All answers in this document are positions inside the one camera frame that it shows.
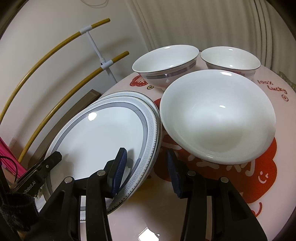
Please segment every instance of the table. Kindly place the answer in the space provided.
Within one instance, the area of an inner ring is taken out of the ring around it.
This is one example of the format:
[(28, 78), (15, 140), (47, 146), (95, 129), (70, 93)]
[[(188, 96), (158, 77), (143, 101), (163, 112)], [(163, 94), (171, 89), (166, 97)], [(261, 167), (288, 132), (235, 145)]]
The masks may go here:
[[(207, 69), (197, 59), (196, 70)], [(164, 131), (159, 157), (150, 176), (120, 208), (108, 215), (114, 241), (178, 241), (186, 199), (174, 194), (163, 161), (166, 148), (173, 148), (178, 158), (205, 177), (228, 177), (257, 217), (268, 240), (280, 232), (296, 205), (296, 94), (271, 70), (261, 66), (252, 80), (269, 97), (276, 113), (276, 134), (270, 148), (247, 164), (226, 166), (203, 161), (190, 155)], [(137, 91), (159, 104), (163, 91), (154, 88), (137, 73), (132, 73), (103, 96), (118, 91)], [(206, 238), (210, 240), (211, 220)], [(85, 224), (81, 224), (81, 240)]]

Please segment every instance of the pink object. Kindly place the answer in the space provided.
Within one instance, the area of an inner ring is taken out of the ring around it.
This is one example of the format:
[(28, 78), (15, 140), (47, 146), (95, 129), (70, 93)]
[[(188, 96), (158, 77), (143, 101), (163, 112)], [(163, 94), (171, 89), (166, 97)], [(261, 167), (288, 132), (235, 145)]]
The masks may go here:
[[(5, 144), (5, 142), (0, 138), (0, 156), (7, 156), (11, 158), (15, 164), (17, 165), (17, 177), (20, 178), (27, 170), (17, 161), (15, 156), (12, 154), (9, 147)], [(12, 174), (16, 174), (15, 165), (11, 163), (10, 160), (0, 158), (3, 165), (6, 166), (6, 169), (8, 169)]]

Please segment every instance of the white wall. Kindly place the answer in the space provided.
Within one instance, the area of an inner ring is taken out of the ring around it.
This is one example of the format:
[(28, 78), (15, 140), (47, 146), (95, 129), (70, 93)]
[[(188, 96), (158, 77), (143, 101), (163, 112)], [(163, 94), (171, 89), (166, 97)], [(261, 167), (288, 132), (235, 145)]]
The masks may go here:
[[(104, 1), (90, 1), (92, 4), (101, 2)], [(124, 0), (109, 0), (101, 9), (90, 8), (80, 0), (29, 0), (0, 40), (0, 109), (24, 75), (49, 50), (80, 28), (105, 18), (110, 18), (111, 22), (92, 30), (91, 35), (106, 59), (126, 50), (130, 52), (111, 67), (119, 81), (132, 72), (133, 62), (146, 53)], [(9, 144), (15, 137), (18, 145), (24, 147), (54, 105), (99, 66), (99, 59), (85, 35), (55, 53), (14, 99), (0, 125), (2, 139)], [(104, 93), (111, 86), (105, 72), (94, 78), (58, 111), (29, 153), (34, 153), (54, 124), (90, 89)]]

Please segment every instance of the plate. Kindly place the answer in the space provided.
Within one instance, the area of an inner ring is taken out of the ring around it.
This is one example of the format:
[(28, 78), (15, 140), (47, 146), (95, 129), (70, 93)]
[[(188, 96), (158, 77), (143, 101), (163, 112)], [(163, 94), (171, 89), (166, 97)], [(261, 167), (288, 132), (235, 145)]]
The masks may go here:
[(152, 157), (152, 162), (150, 164), (150, 168), (149, 170), (145, 173), (145, 176), (142, 178), (140, 184), (138, 185), (138, 187), (141, 185), (141, 183), (146, 179), (146, 177), (149, 175), (149, 173), (151, 172), (155, 162), (156, 162), (156, 159), (157, 159), (157, 156), (159, 154), (159, 150), (160, 150), (160, 145), (161, 145), (161, 138), (162, 138), (162, 123), (161, 123), (161, 119), (160, 119), (160, 113), (159, 113), (159, 110), (156, 106), (156, 104), (146, 95), (140, 93), (140, 92), (136, 92), (136, 91), (119, 91), (119, 92), (115, 92), (115, 93), (112, 93), (112, 94), (109, 94), (109, 95), (106, 95), (106, 96), (103, 96), (101, 97), (100, 99), (98, 99), (97, 101), (95, 101), (94, 103), (92, 103), (91, 105), (101, 101), (101, 100), (104, 100), (104, 99), (108, 99), (108, 98), (111, 98), (111, 97), (115, 97), (115, 96), (133, 96), (133, 97), (136, 97), (136, 98), (139, 98), (143, 101), (145, 101), (151, 108), (152, 110), (154, 111), (154, 114), (156, 116), (156, 119), (157, 119), (157, 143), (156, 143), (156, 151), (155, 153), (153, 154), (153, 157)]
[(67, 176), (80, 179), (103, 169), (124, 147), (128, 164), (120, 191), (114, 199), (106, 200), (107, 212), (115, 210), (149, 171), (157, 138), (154, 111), (139, 98), (115, 96), (90, 105), (73, 117), (50, 145), (46, 157), (57, 150), (63, 159), (48, 175), (44, 196), (52, 194)]

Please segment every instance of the gray band on bowl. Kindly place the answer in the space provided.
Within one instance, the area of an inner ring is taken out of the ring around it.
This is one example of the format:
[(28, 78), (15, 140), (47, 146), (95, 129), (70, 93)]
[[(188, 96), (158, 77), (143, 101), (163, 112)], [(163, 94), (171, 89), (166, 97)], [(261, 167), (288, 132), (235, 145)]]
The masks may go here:
[(173, 72), (173, 73), (169, 73), (169, 74), (161, 74), (161, 75), (154, 75), (154, 76), (147, 76), (147, 75), (141, 74), (141, 76), (142, 76), (143, 78), (150, 79), (150, 80), (154, 80), (154, 79), (163, 79), (163, 78), (173, 77), (173, 76), (176, 76), (176, 75), (178, 75), (178, 74), (182, 74), (182, 73), (186, 72), (187, 70), (192, 69), (195, 65), (196, 65), (196, 61), (194, 61), (194, 63), (192, 63), (192, 64), (189, 65), (188, 67), (186, 67), (186, 68), (184, 68), (184, 69), (181, 69), (181, 70), (178, 70), (178, 71)]
[(254, 75), (256, 70), (257, 70), (257, 69), (242, 69), (242, 70), (240, 70), (240, 69), (231, 69), (231, 68), (227, 68), (227, 67), (214, 65), (214, 64), (211, 64), (209, 62), (206, 62), (206, 64), (207, 64), (208, 69), (226, 70), (226, 71), (229, 71), (229, 72), (240, 74), (240, 75), (245, 76), (245, 77), (249, 77), (249, 76)]

